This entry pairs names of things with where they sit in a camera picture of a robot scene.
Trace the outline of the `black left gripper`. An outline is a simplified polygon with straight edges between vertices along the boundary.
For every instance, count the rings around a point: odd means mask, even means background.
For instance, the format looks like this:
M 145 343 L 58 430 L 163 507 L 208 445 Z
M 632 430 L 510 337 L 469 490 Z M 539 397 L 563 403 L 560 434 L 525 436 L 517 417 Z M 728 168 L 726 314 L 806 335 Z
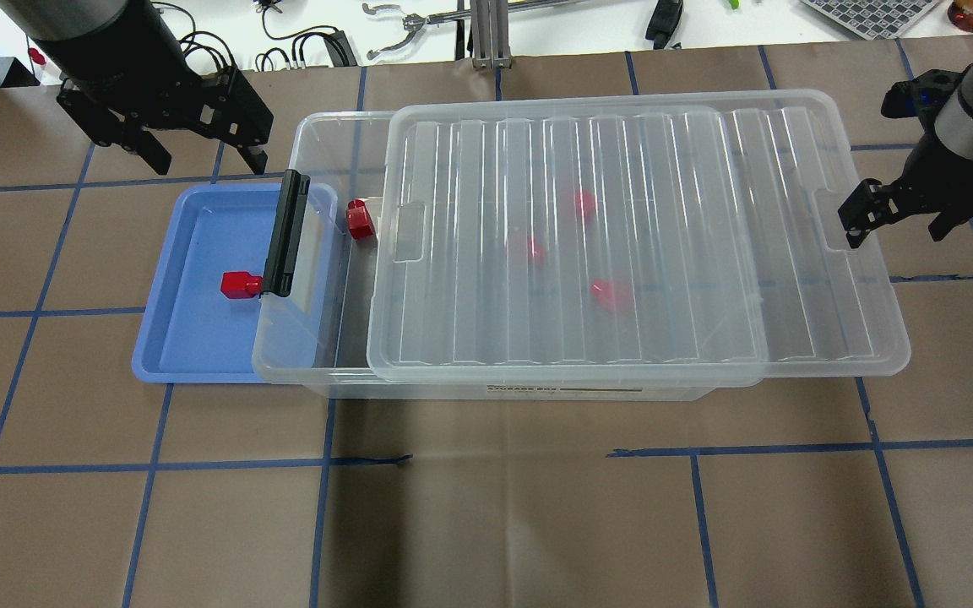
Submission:
M 151 131 L 187 130 L 238 147 L 255 176 L 266 172 L 274 115 L 238 67 L 161 82 L 157 73 L 100 81 L 69 78 L 57 103 L 93 143 L 125 145 L 158 176 L 172 155 Z

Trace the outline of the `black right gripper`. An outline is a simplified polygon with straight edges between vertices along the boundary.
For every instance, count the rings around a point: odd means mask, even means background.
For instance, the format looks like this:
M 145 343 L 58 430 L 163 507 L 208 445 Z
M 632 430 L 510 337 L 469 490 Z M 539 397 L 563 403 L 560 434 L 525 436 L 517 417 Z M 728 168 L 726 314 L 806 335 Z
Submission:
M 873 232 L 911 216 L 935 216 L 927 230 L 934 242 L 973 219 L 973 160 L 943 144 L 920 144 L 892 183 L 864 178 L 838 208 L 850 249 Z

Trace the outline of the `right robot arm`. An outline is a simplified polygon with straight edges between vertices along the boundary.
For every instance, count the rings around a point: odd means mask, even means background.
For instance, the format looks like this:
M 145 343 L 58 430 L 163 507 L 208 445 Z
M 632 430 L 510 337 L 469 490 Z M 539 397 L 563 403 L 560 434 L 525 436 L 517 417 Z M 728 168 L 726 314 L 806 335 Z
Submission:
M 923 134 L 895 181 L 865 178 L 845 198 L 838 216 L 846 242 L 856 249 L 878 228 L 922 214 L 932 216 L 929 235 L 939 242 L 973 219 L 973 64 L 896 82 L 881 112 L 915 117 Z

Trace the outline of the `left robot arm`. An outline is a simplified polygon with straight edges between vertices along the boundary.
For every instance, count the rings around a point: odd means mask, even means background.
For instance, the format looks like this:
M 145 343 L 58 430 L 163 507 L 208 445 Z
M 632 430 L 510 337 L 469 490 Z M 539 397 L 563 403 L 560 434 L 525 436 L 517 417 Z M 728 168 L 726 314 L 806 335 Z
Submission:
M 91 141 L 137 155 L 159 176 L 172 155 L 157 132 L 186 130 L 267 168 L 273 112 L 231 55 L 194 72 L 194 39 L 174 36 L 149 1 L 3 1 L 0 8 L 58 66 L 57 103 Z

